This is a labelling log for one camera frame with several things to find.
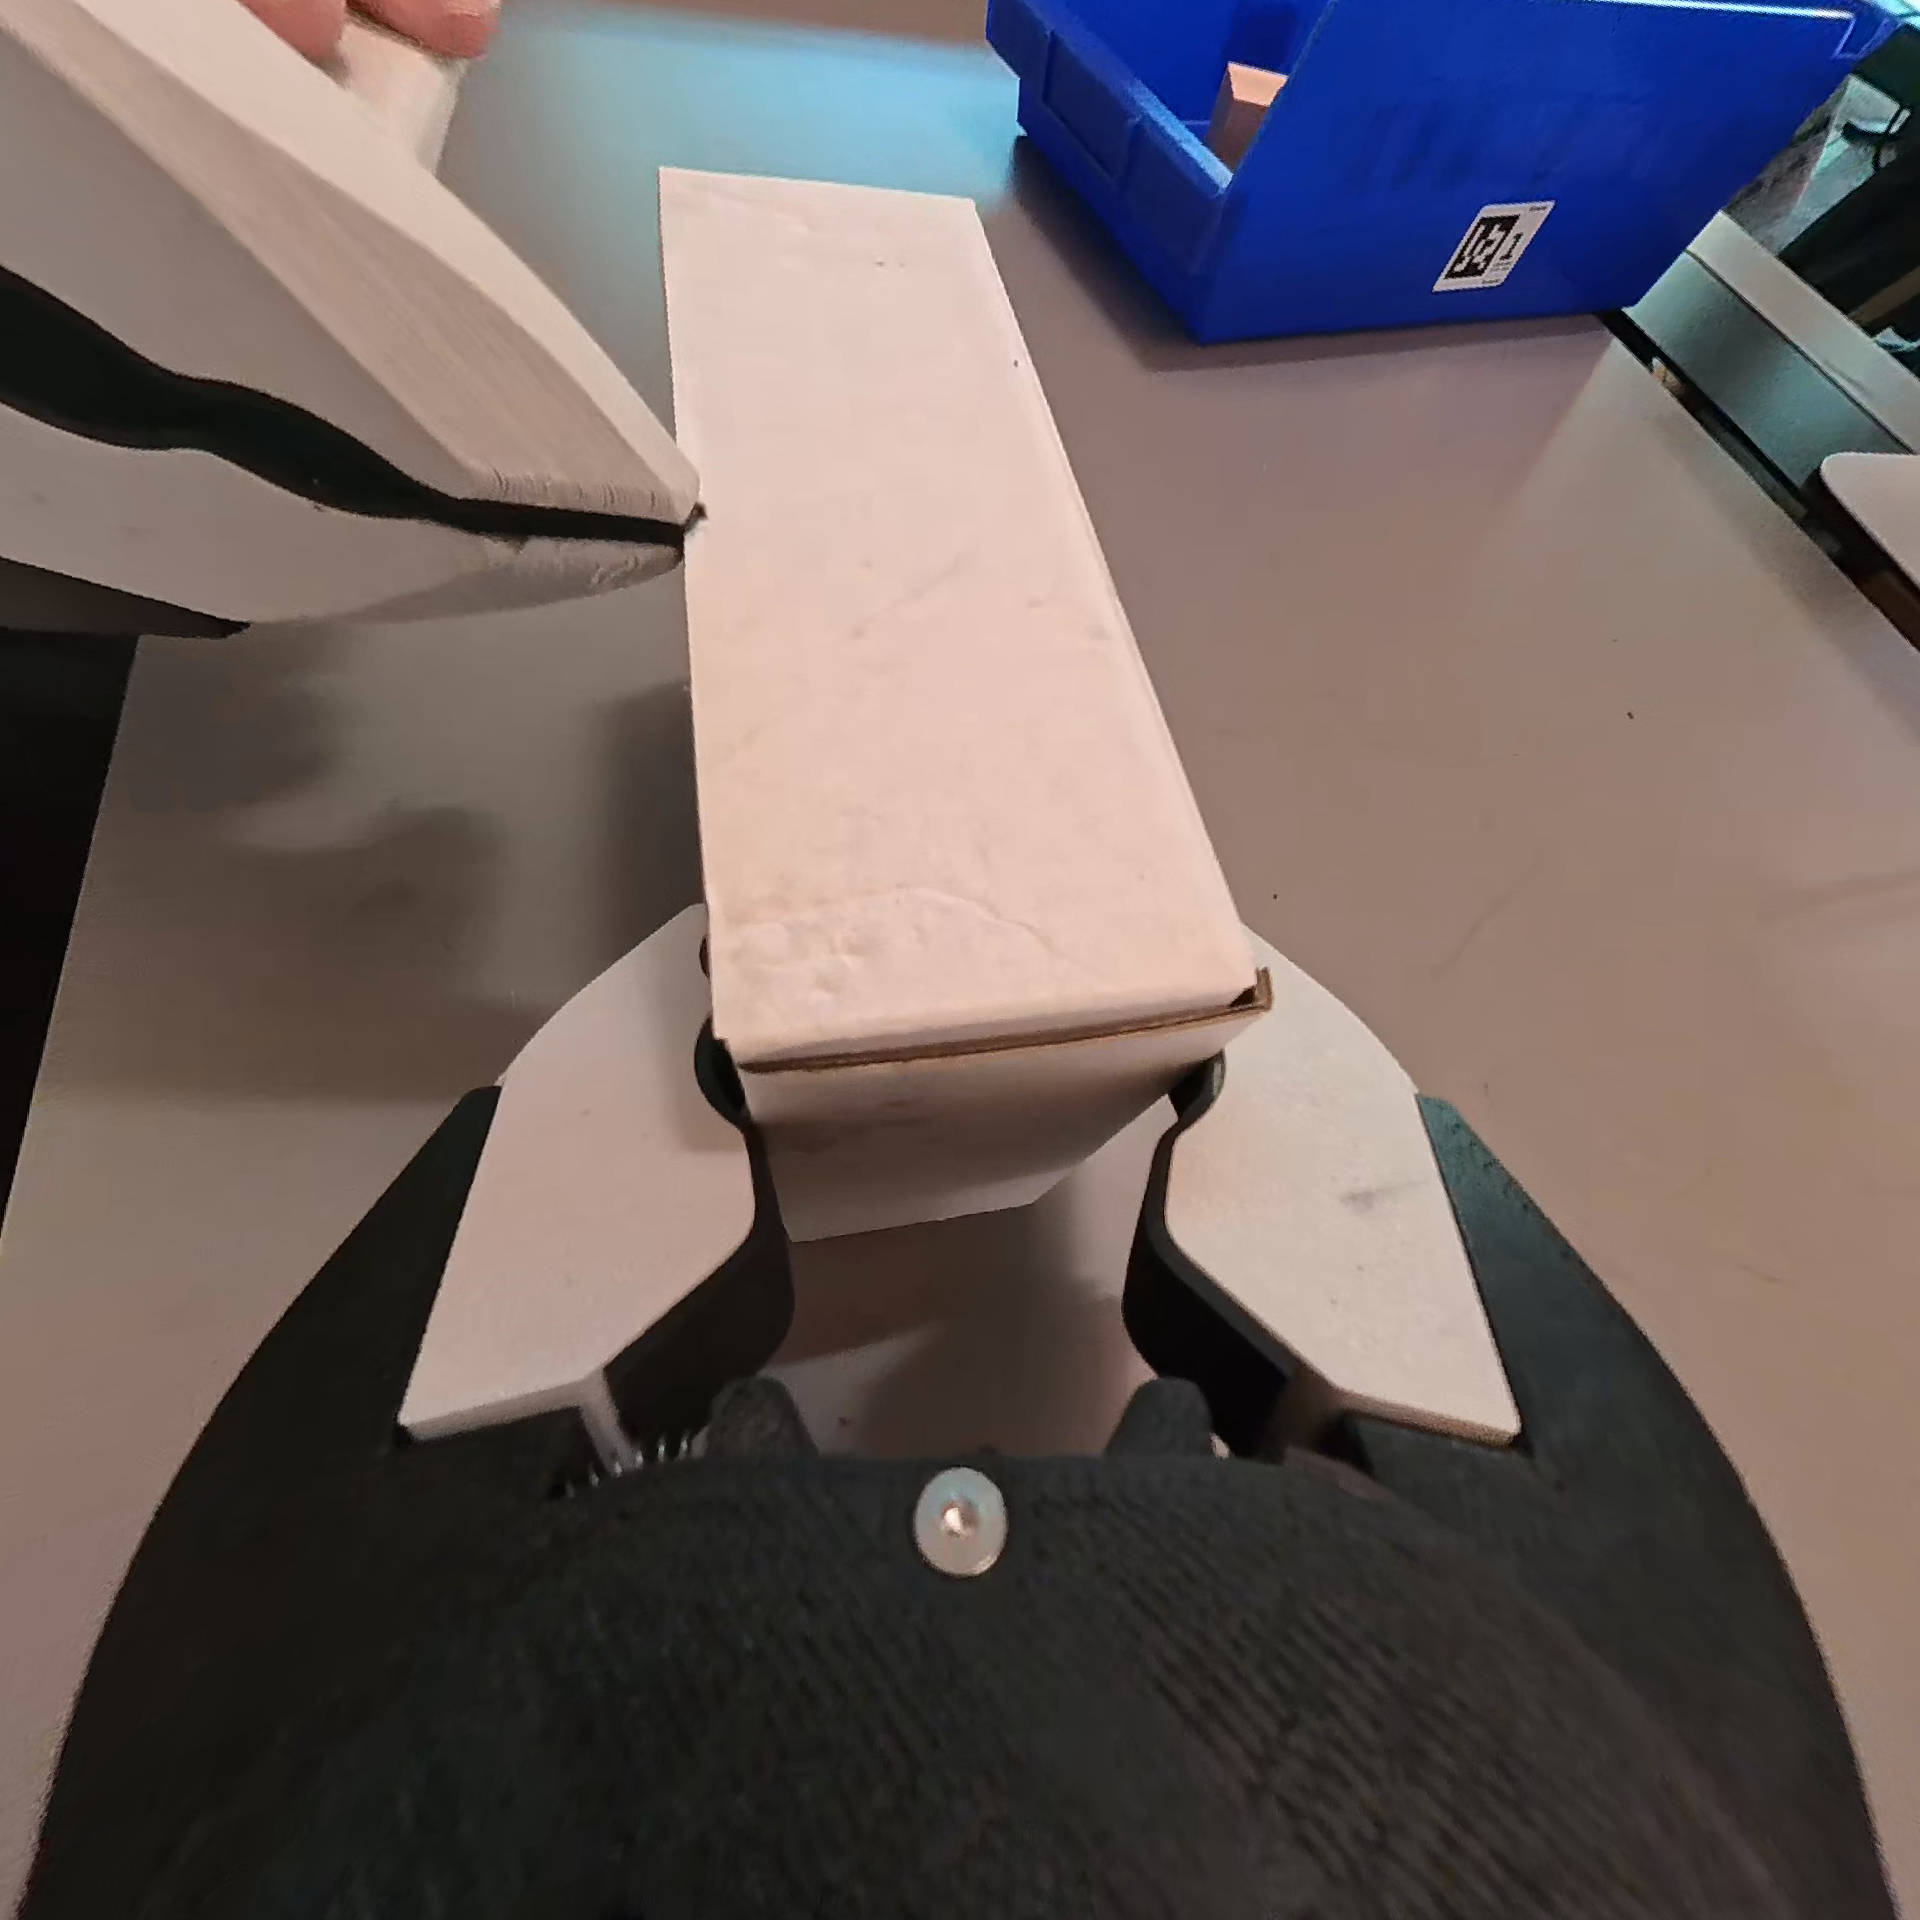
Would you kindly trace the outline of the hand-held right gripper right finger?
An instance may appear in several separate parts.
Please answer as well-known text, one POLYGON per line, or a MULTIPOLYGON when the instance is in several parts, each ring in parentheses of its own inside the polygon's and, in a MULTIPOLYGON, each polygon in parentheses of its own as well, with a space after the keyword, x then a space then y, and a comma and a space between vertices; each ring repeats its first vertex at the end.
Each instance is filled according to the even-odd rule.
POLYGON ((1418 1089, 1334 993, 1250 937, 1266 1010, 1170 1094, 1121 1307, 1219 1449, 1345 1420, 1511 1449, 1520 1406, 1418 1089))

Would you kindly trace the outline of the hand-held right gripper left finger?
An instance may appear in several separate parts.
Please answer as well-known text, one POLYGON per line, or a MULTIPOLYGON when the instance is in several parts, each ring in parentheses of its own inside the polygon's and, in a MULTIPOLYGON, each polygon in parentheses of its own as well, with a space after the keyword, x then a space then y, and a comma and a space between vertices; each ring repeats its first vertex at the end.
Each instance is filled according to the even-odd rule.
POLYGON ((562 1412, 593 1446, 686 1446, 784 1345, 789 1242, 704 939, 690 906, 498 1080, 400 1402, 410 1438, 562 1412))

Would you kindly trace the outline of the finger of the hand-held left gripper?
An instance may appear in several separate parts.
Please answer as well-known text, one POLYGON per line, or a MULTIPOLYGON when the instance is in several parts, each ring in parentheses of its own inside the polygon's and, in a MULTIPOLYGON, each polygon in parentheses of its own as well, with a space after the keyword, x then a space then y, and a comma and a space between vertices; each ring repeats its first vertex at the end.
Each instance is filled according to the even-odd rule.
POLYGON ((205 451, 3 415, 3 627, 217 638, 546 608, 682 564, 665 544, 470 536, 287 495, 205 451))
POLYGON ((5 401, 353 513, 685 527, 699 478, 399 138, 239 6, 5 6, 5 401))

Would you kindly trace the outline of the white cardboard box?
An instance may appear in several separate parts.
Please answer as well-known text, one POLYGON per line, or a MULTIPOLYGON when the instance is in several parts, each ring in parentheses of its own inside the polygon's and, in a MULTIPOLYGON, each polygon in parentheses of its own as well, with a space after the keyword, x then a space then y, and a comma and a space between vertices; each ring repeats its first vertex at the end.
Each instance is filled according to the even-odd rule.
POLYGON ((1273 1003, 969 199, 664 170, 712 1032, 787 1235, 1019 1209, 1273 1003))

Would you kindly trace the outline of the blue plastic bin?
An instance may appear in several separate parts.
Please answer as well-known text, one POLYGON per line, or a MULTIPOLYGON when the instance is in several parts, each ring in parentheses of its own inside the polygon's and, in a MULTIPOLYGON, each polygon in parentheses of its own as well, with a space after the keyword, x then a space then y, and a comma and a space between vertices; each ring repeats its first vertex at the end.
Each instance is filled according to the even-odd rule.
POLYGON ((1881 6, 992 3, 1017 123, 1206 346, 1632 307, 1881 6), (1288 73, 1240 170, 1227 63, 1288 73))

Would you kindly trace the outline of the person's left hand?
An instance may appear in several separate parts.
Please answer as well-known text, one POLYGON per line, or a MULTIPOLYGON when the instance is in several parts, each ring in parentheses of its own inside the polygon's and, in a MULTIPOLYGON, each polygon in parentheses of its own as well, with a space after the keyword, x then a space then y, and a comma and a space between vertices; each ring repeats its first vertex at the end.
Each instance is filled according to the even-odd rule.
POLYGON ((433 57, 472 63, 493 44, 501 3, 243 3, 307 63, 333 63, 346 42, 350 17, 399 35, 433 57))

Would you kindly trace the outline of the wooden cube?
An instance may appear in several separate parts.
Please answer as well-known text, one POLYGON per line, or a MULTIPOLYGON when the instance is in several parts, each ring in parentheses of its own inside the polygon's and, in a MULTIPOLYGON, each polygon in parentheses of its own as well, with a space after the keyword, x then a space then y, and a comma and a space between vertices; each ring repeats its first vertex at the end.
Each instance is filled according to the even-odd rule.
POLYGON ((1285 86, 1288 73, 1278 68, 1227 63, 1208 126, 1208 146, 1233 171, 1254 150, 1285 86))

